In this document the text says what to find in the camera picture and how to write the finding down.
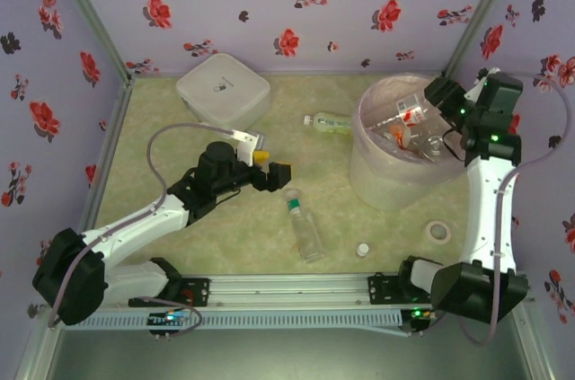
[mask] bottle cap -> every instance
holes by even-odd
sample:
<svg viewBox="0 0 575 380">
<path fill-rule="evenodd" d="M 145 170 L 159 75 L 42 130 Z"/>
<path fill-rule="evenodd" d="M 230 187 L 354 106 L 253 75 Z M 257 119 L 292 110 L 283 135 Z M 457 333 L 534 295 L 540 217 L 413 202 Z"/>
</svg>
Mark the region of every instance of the bottle cap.
<svg viewBox="0 0 575 380">
<path fill-rule="evenodd" d="M 361 243 L 360 245 L 358 245 L 356 252 L 358 253 L 359 257 L 366 257 L 367 254 L 369 253 L 369 245 L 367 245 L 366 243 Z"/>
</svg>

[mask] white plastic container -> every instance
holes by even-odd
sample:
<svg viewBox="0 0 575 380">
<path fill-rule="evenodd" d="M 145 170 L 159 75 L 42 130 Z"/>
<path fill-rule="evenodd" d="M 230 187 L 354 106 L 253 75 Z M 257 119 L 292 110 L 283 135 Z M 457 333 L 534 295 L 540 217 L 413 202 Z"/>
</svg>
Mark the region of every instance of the white plastic container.
<svg viewBox="0 0 575 380">
<path fill-rule="evenodd" d="M 374 208 L 386 211 L 406 208 L 436 185 L 464 172 L 463 164 L 454 157 L 432 163 L 406 153 L 394 139 L 385 139 L 368 129 L 391 117 L 382 114 L 382 110 L 389 108 L 389 103 L 415 93 L 423 94 L 431 80 L 410 74 L 386 77 L 369 87 L 352 115 L 349 183 L 353 191 Z M 445 122 L 439 129 L 447 131 L 449 126 Z"/>
<path fill-rule="evenodd" d="M 215 54 L 178 81 L 176 90 L 201 122 L 245 130 L 271 106 L 270 83 L 227 54 Z"/>
</svg>

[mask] square plastic container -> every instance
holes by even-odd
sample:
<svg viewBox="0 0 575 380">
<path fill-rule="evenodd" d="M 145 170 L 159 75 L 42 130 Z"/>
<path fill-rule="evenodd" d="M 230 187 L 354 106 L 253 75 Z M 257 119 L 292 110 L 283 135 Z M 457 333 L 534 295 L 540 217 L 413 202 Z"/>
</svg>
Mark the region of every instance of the square plastic container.
<svg viewBox="0 0 575 380">
<path fill-rule="evenodd" d="M 271 106 L 270 83 L 227 54 L 208 58 L 176 90 L 199 121 L 221 128 L 245 130 Z"/>
</svg>

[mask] small glass bottle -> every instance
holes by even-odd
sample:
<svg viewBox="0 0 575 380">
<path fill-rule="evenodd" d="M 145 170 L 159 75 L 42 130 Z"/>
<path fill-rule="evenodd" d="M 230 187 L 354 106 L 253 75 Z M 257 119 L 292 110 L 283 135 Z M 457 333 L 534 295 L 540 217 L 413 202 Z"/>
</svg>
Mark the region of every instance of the small glass bottle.
<svg viewBox="0 0 575 380">
<path fill-rule="evenodd" d="M 351 134 L 351 117 L 335 113 L 319 112 L 315 115 L 305 115 L 304 124 L 324 133 Z"/>
<path fill-rule="evenodd" d="M 301 207 L 299 190 L 288 190 L 285 194 L 289 219 L 296 234 L 299 255 L 307 263 L 325 256 L 322 240 L 315 227 L 312 213 Z"/>
</svg>

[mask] bottle label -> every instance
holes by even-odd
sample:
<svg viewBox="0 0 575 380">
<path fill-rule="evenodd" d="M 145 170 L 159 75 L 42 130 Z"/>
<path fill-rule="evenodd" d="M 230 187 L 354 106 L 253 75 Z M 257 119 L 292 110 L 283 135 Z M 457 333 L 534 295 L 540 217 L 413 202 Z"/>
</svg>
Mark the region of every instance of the bottle label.
<svg viewBox="0 0 575 380">
<path fill-rule="evenodd" d="M 416 94 L 399 100 L 397 102 L 397 111 L 406 127 L 413 127 L 425 121 L 425 115 Z"/>
<path fill-rule="evenodd" d="M 351 125 L 348 122 L 334 121 L 332 119 L 318 118 L 317 122 L 319 122 L 320 124 L 324 124 L 326 126 L 351 127 Z"/>
<path fill-rule="evenodd" d="M 291 211 L 294 208 L 299 208 L 299 200 L 297 200 L 297 199 L 291 199 L 287 203 L 287 210 Z"/>
</svg>

